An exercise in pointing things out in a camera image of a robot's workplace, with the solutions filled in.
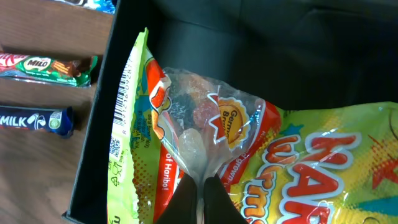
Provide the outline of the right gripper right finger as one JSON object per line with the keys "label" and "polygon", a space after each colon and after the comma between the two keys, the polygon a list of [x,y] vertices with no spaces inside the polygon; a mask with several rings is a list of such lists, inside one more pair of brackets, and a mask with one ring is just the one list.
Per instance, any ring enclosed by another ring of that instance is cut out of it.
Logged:
{"label": "right gripper right finger", "polygon": [[205,181],[204,201],[205,224],[247,224],[217,174]]}

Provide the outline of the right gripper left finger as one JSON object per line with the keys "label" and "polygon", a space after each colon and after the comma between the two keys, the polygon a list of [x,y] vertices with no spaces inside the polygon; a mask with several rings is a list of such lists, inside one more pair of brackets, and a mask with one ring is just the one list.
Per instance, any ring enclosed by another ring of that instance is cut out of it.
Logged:
{"label": "right gripper left finger", "polygon": [[180,180],[169,204],[156,224],[196,224],[197,186],[187,174]]}

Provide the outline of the green Haribo gummy worms bag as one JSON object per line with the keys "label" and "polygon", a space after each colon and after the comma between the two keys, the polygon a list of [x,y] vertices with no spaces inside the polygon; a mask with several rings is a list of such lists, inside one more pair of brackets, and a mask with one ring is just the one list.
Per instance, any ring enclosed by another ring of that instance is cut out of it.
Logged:
{"label": "green Haribo gummy worms bag", "polygon": [[140,32],[119,83],[109,223],[154,223],[184,176],[218,175],[246,223],[396,223],[397,104],[284,111],[162,68]]}

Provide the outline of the purple Dairy Milk chocolate bar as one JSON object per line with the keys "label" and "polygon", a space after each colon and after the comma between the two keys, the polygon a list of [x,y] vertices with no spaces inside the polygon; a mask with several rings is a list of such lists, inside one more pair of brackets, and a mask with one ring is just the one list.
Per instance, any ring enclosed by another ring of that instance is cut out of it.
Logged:
{"label": "purple Dairy Milk chocolate bar", "polygon": [[1,106],[1,129],[6,128],[46,131],[69,138],[74,130],[73,109]]}

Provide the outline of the dark green hinged gift box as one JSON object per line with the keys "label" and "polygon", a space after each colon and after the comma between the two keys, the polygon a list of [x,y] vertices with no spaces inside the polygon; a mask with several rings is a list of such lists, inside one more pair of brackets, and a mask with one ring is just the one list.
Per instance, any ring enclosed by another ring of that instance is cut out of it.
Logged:
{"label": "dark green hinged gift box", "polygon": [[118,2],[68,210],[106,222],[108,143],[133,43],[163,67],[223,80],[287,110],[397,101],[397,1]]}

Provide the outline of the red green Milo KitKat bar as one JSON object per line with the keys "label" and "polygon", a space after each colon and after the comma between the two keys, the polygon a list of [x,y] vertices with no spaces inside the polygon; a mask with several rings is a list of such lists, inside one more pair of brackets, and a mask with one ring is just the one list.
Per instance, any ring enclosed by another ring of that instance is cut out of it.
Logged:
{"label": "red green Milo KitKat bar", "polygon": [[1,78],[88,88],[98,56],[69,62],[50,57],[1,53]]}

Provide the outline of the blue Oreo cookie pack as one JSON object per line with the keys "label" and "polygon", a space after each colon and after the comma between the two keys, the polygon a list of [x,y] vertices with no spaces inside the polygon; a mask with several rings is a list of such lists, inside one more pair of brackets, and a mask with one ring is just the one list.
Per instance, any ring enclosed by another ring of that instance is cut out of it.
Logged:
{"label": "blue Oreo cookie pack", "polygon": [[114,14],[118,0],[54,0],[72,6],[83,7],[94,11]]}

